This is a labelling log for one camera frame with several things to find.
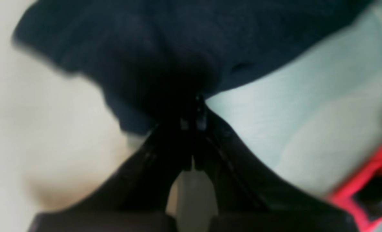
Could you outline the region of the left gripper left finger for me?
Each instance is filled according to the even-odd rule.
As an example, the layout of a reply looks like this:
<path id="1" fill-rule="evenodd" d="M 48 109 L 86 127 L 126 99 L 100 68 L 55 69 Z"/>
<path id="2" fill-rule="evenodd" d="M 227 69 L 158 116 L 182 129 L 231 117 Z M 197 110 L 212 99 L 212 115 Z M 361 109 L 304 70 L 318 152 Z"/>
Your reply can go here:
<path id="1" fill-rule="evenodd" d="M 166 213 L 171 187 L 191 166 L 190 130 L 159 125 L 144 144 L 92 194 L 54 212 L 39 213 L 29 232 L 177 232 Z"/>

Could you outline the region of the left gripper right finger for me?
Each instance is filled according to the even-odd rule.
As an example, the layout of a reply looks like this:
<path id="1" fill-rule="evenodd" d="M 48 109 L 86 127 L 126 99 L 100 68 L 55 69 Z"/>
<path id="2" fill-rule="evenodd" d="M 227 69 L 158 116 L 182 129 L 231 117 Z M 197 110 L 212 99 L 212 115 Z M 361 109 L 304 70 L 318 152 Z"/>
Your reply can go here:
<path id="1" fill-rule="evenodd" d="M 210 232 L 357 232 L 348 213 L 291 185 L 262 163 L 221 117 L 195 98 L 199 151 L 213 183 L 218 215 Z"/>

